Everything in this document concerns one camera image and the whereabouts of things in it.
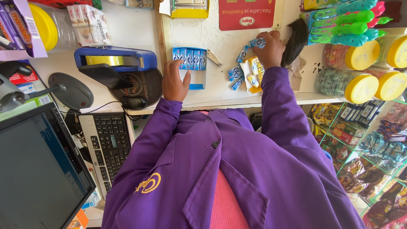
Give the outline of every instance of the computer mouse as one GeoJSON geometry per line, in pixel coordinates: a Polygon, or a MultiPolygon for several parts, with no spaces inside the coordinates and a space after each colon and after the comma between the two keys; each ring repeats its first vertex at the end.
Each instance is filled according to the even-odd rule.
{"type": "Polygon", "coordinates": [[[144,96],[123,96],[121,103],[123,108],[128,110],[141,110],[148,105],[148,101],[144,96]]]}

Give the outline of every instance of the hand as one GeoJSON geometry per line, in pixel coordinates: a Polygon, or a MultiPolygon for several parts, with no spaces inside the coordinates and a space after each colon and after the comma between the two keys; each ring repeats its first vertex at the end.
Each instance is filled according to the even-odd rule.
{"type": "Polygon", "coordinates": [[[264,48],[253,47],[253,52],[256,54],[264,70],[268,68],[281,66],[282,53],[285,50],[285,45],[280,40],[280,32],[277,30],[271,32],[262,32],[257,35],[257,38],[264,38],[266,45],[264,48]]]}
{"type": "Polygon", "coordinates": [[[185,74],[184,82],[179,76],[179,66],[184,61],[181,59],[170,60],[164,64],[164,77],[162,78],[162,94],[167,101],[182,102],[189,90],[191,70],[185,74]]]}

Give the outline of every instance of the coat button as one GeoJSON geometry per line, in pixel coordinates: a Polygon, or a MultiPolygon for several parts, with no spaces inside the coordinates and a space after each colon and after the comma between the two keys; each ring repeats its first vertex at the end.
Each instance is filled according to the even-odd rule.
{"type": "Polygon", "coordinates": [[[214,142],[212,143],[212,146],[213,146],[213,148],[218,148],[219,142],[218,142],[218,141],[214,141],[214,142]]]}

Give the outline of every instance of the keyboard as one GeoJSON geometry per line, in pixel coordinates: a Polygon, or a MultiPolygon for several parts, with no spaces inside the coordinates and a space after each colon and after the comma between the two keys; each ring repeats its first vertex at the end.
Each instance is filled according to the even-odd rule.
{"type": "Polygon", "coordinates": [[[123,112],[80,115],[83,135],[92,158],[103,197],[130,153],[126,116],[123,112]]]}

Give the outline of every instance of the hair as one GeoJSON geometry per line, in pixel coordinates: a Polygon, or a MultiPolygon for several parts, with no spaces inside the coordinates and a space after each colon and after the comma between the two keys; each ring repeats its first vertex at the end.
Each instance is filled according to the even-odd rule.
{"type": "Polygon", "coordinates": [[[281,59],[282,67],[290,65],[308,43],[308,30],[303,19],[297,19],[288,26],[293,28],[293,34],[285,45],[281,59]]]}

